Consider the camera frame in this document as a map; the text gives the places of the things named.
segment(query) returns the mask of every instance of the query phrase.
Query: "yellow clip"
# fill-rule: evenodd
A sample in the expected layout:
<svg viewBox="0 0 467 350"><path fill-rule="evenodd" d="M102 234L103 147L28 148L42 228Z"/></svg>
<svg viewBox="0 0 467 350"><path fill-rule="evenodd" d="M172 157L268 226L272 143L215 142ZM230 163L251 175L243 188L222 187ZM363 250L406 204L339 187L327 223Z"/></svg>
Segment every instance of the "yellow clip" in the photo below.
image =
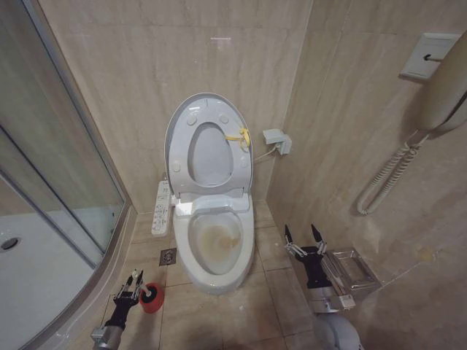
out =
<svg viewBox="0 0 467 350"><path fill-rule="evenodd" d="M225 139L229 141L238 141L240 143L240 147L245 152L248 152L248 147L250 147L251 144L250 132L246 128L241 128L240 135L240 137L226 136Z"/></svg>

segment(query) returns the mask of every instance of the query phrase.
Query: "metal frame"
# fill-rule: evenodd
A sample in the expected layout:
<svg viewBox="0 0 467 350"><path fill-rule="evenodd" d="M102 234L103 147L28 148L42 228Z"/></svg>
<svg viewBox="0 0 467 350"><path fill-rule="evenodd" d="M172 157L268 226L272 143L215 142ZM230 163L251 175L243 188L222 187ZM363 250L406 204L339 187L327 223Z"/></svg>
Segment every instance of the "metal frame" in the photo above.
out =
<svg viewBox="0 0 467 350"><path fill-rule="evenodd" d="M15 183L15 181L0 168L0 179L3 179L15 192L19 195L36 213L54 230L69 246L77 253L93 270L96 268L96 264L92 261L66 234L54 221L49 218Z"/></svg>
<svg viewBox="0 0 467 350"><path fill-rule="evenodd" d="M5 136L7 137L7 139L11 142L11 144L13 145L13 147L21 154L21 156L24 158L24 160L27 162L27 164L34 170L34 172L37 174L37 176L42 180L43 184L45 187L47 187L50 192L52 192L54 198L60 203L60 205L65 209L65 211L73 218L74 221L76 221L78 223L78 225L81 227L81 229L83 230L83 232L86 234L86 236L94 243L95 246L97 246L98 250L101 252L102 255L104 255L105 253L105 249L101 247L101 245L99 244L99 242L94 238L94 236L89 232L88 228L83 224L83 222L81 221L81 219L66 205L66 203L61 199L61 197L58 195L58 193L53 189L52 186L50 186L49 182L43 177L43 175L41 174L41 172L39 171L39 169L31 162L31 160L29 159L28 155L22 151L22 149L18 146L18 144L15 142L15 140L10 136L10 134L8 133L8 131L6 131L3 126L0 125L0 131L2 131ZM23 198L27 198L28 201L30 201L31 203L34 203L30 198L28 198L28 196L22 191L20 190L20 193L22 194L21 196ZM43 217L47 217L48 218L48 215L46 215L40 208L39 206L37 205L33 205L34 209L36 211L40 211L40 214L41 216ZM63 232L61 230L58 229L58 226L56 226L56 229L63 234ZM72 243L71 240L66 240L68 244L72 244L72 245L75 245L74 243Z"/></svg>
<svg viewBox="0 0 467 350"><path fill-rule="evenodd" d="M45 50L47 51L47 54L50 57L50 60L55 67L55 70L58 73L60 80L63 83L63 86L65 87L66 92L68 93L74 105L74 108L77 111L79 118L81 119L84 128L88 132L90 140L96 147L99 156L101 157L110 177L112 178L112 181L117 188L117 191L120 193L120 196L123 199L123 207L120 211L119 217L117 218L117 223L115 225L112 237L107 244L104 258L97 266L94 266L94 273L90 277L88 283L78 292L73 301L70 302L70 304L68 304L68 306L59 315L57 315L57 317L52 320L48 326L46 326L46 328L44 328L39 334L29 340L28 343L22 347L22 349L36 349L37 347L41 346L41 344L43 344L48 338L53 336L53 334L67 321L67 319L82 305L86 297L89 296L90 292L95 288L101 279L103 272L106 270L111 261L118 241L123 234L123 229L125 228L125 222L129 210L133 204L128 195L128 192L123 186L123 182L117 173L115 165L109 156L109 151L90 114L88 105L85 103L85 100L82 97L80 89L78 88L69 66L65 61L63 53L61 52L55 36L48 24L47 18L45 17L42 8L39 5L39 2L37 0L21 0L16 3L15 6L23 7L28 14L37 34L39 35L39 38L42 41L42 44L45 47Z"/></svg>

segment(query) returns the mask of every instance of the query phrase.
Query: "brush handle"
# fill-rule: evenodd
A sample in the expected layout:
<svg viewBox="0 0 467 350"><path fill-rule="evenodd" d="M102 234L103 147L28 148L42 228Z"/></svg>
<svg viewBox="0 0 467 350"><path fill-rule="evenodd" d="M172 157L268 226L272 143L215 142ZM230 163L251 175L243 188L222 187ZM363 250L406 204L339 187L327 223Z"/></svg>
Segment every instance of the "brush handle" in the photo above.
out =
<svg viewBox="0 0 467 350"><path fill-rule="evenodd" d="M312 224L312 232L313 232L313 238L316 241L316 243L319 243L323 240L321 237L320 231L317 230L317 228Z"/></svg>
<svg viewBox="0 0 467 350"><path fill-rule="evenodd" d="M289 243L293 243L292 235L290 234L289 227L287 225L285 226L285 237L287 237L287 241Z"/></svg>

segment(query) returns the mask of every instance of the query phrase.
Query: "shower door frame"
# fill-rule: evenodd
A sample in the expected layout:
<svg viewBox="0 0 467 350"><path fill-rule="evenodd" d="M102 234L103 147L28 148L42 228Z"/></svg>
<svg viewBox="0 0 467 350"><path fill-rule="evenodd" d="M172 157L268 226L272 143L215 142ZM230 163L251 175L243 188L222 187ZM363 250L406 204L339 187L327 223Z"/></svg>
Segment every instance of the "shower door frame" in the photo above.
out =
<svg viewBox="0 0 467 350"><path fill-rule="evenodd" d="M96 148L100 158L102 159L113 183L115 184L117 191L123 199L123 207L117 218L113 234L109 243L107 244L106 251L104 253L102 261L95 268L92 276L89 278L85 286L77 293L73 300L65 307L62 312L57 315L54 320L49 323L40 333L30 339L22 349L37 349L49 340L54 334L69 320L69 318L76 313L80 306L85 302L90 293L95 289L98 282L101 280L103 273L109 267L112 256L118 247L118 242L125 229L126 219L130 214L130 209L133 204L126 191L123 182L118 175L115 164L113 163L109 151L104 143L104 140L99 133L97 125L95 124L88 105L86 104L81 91L71 73L68 63L61 52L58 42L48 24L47 18L42 11L42 8L38 0L21 0L21 1L8 1L7 5L9 9L14 12L18 12L18 19L23 24L24 28L27 28L31 24L35 27L36 34L42 41L47 54L50 57L55 70L63 83L63 86L68 93L74 108L77 111L79 118L82 121L86 131L92 140L94 147Z"/></svg>

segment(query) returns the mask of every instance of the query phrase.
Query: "metal soap holder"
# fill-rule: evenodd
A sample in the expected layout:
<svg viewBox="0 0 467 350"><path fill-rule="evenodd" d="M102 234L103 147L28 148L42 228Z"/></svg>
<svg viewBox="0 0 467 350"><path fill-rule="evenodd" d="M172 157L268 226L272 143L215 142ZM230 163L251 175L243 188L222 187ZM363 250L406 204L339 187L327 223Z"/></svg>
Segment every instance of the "metal soap holder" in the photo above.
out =
<svg viewBox="0 0 467 350"><path fill-rule="evenodd" d="M354 299L362 300L381 287L381 283L355 248L335 249L328 251L327 255Z"/></svg>

